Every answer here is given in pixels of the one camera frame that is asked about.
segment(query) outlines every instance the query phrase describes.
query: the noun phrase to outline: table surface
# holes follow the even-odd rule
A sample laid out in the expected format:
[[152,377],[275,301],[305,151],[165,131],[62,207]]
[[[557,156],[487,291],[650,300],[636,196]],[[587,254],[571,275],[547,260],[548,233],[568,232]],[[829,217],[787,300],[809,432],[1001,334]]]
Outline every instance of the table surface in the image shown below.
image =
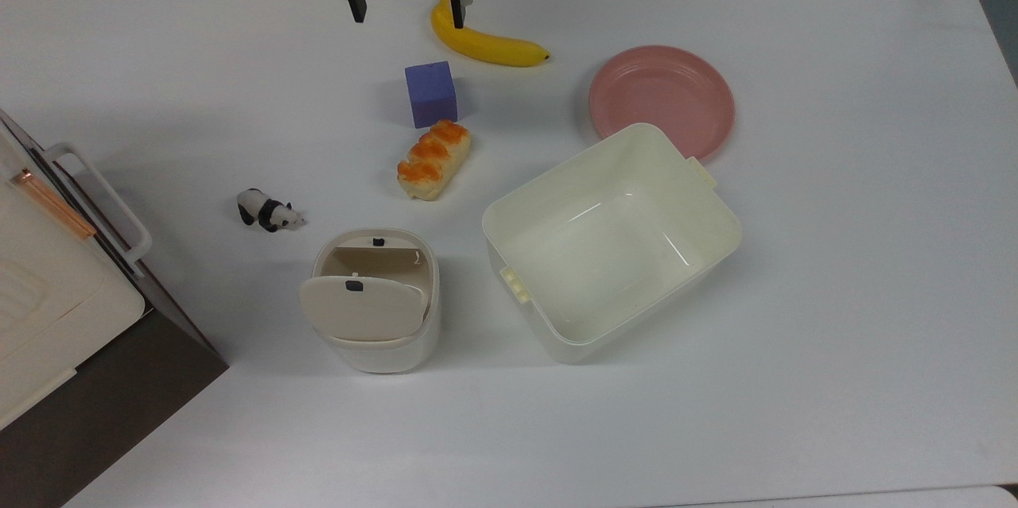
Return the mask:
[[[640,506],[1018,479],[1018,91],[977,0],[475,0],[553,54],[462,58],[435,0],[0,0],[0,104],[91,154],[147,263],[231,369],[72,506]],[[744,240],[588,362],[539,345],[487,260],[492,202],[597,140],[623,49],[713,63],[738,119],[706,164]],[[436,203],[395,165],[403,68],[449,60],[474,147]],[[250,186],[309,225],[243,226]],[[442,339],[349,368],[296,291],[336,234],[437,252]]]

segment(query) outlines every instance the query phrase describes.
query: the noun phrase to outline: panda figurine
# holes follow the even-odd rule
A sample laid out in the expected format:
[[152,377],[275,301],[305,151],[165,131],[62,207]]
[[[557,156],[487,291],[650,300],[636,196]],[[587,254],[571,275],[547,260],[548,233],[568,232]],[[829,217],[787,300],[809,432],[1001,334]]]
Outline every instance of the panda figurine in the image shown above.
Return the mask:
[[269,232],[280,228],[295,230],[307,223],[303,216],[293,212],[290,204],[274,201],[258,188],[248,188],[237,194],[237,209],[240,219],[250,226],[258,221]]

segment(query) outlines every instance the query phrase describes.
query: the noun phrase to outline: purple cube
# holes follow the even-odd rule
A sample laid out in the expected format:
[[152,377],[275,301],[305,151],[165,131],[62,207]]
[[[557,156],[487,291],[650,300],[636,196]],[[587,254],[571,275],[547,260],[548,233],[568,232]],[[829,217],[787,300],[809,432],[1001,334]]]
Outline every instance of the purple cube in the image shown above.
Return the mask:
[[406,89],[410,92],[414,128],[428,128],[442,119],[459,120],[447,61],[407,67]]

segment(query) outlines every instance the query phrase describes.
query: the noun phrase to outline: pink plate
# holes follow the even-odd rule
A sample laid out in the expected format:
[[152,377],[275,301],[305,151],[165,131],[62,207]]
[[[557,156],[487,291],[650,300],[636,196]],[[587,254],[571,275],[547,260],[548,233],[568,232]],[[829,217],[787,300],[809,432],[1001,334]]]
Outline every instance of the pink plate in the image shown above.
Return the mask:
[[735,100],[709,62],[651,45],[615,55],[590,84],[590,118],[602,138],[634,121],[665,131],[684,157],[704,160],[735,124]]

